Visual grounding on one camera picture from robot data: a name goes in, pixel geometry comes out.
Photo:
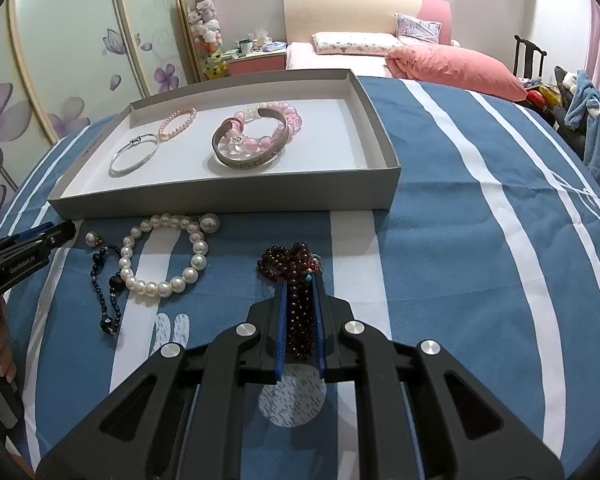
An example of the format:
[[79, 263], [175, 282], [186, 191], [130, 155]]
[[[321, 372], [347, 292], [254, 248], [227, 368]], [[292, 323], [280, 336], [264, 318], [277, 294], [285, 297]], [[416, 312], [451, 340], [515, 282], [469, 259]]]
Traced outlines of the left hand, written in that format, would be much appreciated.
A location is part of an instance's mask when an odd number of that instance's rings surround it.
[[3, 297], [0, 297], [0, 376], [8, 382], [15, 379], [17, 367], [12, 355], [12, 349], [8, 342], [9, 328], [6, 321], [6, 304]]

